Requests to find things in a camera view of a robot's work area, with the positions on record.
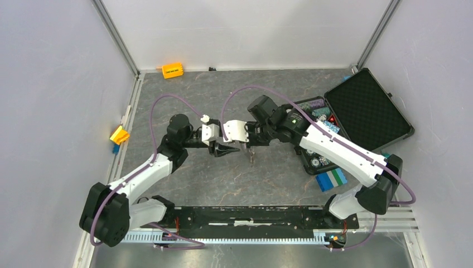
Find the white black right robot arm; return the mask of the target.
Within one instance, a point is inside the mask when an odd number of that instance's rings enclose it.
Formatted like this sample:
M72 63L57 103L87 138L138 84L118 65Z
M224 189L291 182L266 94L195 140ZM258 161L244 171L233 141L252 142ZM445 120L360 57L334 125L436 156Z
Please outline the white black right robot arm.
M356 187L327 201L322 212L326 226L336 228L348 216L365 210L386 214L400 184L403 160L399 156L370 152L313 121L299 106L287 112L266 95L253 101L248 112L256 120L249 127L251 141L289 142L325 157L358 180Z

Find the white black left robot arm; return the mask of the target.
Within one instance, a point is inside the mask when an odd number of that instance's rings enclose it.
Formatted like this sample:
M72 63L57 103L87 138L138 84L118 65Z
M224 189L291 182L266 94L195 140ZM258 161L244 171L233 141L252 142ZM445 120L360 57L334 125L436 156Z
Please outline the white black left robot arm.
M130 230L149 223L165 228L174 223L175 212L163 201L152 198L137 204L136 200L174 173L187 159L189 148L208 149L220 157L236 150L227 145L229 142L249 142L245 121L221 123L205 114L201 121L201 127L195 130L186 115L172 116L166 134L149 159L110 184L96 183L90 188L79 226L90 235L93 246L114 247Z

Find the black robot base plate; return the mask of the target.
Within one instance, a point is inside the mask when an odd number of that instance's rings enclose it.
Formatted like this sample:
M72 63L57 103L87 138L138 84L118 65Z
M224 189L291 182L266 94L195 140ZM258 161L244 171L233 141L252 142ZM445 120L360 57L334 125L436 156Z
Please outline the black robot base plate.
M345 220L321 206L181 206L169 209L159 224L186 238L311 238L314 230L358 229L356 214Z

